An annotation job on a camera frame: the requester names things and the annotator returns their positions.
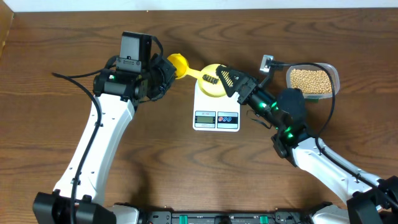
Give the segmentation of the yellow measuring scoop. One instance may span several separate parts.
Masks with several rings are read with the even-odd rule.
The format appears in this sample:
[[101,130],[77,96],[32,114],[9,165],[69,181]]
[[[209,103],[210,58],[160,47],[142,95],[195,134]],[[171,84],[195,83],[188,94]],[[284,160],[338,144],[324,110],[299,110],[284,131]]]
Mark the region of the yellow measuring scoop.
[[212,85],[217,85],[219,83],[220,79],[216,74],[216,69],[219,67],[219,64],[211,64],[202,70],[195,70],[190,68],[188,60],[182,54],[171,54],[167,59],[177,69],[175,72],[176,79],[181,79],[188,75],[196,78],[200,82],[210,83]]

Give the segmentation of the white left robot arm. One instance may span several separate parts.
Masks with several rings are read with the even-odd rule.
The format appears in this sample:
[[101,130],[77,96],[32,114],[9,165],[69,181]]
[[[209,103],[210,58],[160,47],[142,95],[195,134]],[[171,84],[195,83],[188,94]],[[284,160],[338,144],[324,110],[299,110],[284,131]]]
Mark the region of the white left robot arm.
[[103,206],[105,188],[120,140],[137,107],[161,99],[175,80],[176,68],[154,35],[123,32],[120,53],[91,75],[93,89],[61,75],[91,100],[90,117],[76,151],[52,193],[39,192],[32,210],[38,223],[144,223],[140,211],[127,203]]

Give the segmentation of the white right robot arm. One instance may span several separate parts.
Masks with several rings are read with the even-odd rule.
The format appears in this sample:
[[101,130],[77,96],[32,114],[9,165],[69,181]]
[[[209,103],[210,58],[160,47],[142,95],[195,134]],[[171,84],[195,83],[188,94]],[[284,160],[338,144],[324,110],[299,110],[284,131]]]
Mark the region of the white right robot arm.
[[271,137],[279,157],[307,171],[334,192],[347,208],[324,203],[309,213],[308,223],[397,223],[397,177],[382,179],[341,157],[328,147],[305,122],[303,93],[286,88],[272,96],[263,88],[272,80],[270,74],[258,83],[247,73],[218,66],[216,75],[228,96],[238,94],[238,103],[249,105],[254,114],[275,127]]

